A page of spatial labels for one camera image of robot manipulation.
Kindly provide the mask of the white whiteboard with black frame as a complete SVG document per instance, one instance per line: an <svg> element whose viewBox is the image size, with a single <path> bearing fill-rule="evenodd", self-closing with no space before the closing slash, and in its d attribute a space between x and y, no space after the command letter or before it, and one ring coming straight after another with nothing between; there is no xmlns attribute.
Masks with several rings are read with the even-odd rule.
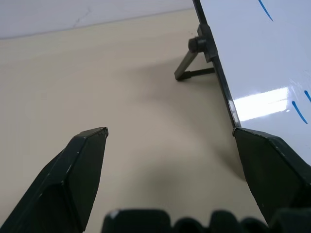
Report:
<svg viewBox="0 0 311 233"><path fill-rule="evenodd" d="M174 75L215 72L234 126L311 137L311 0L193 0L198 36Z"/></svg>

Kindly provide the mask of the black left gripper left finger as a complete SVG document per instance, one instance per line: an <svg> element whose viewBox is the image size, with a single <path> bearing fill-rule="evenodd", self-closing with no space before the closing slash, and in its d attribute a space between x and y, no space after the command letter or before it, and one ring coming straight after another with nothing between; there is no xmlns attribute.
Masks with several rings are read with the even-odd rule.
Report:
<svg viewBox="0 0 311 233"><path fill-rule="evenodd" d="M0 233L83 233L101 178L108 129L80 132L47 163Z"/></svg>

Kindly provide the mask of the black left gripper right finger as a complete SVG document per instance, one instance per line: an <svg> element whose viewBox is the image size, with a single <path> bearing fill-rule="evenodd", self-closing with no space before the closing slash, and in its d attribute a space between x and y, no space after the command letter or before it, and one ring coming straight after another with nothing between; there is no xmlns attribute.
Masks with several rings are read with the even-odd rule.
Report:
<svg viewBox="0 0 311 233"><path fill-rule="evenodd" d="M311 207L311 166L282 138L235 128L239 157L249 189L266 222L283 208Z"/></svg>

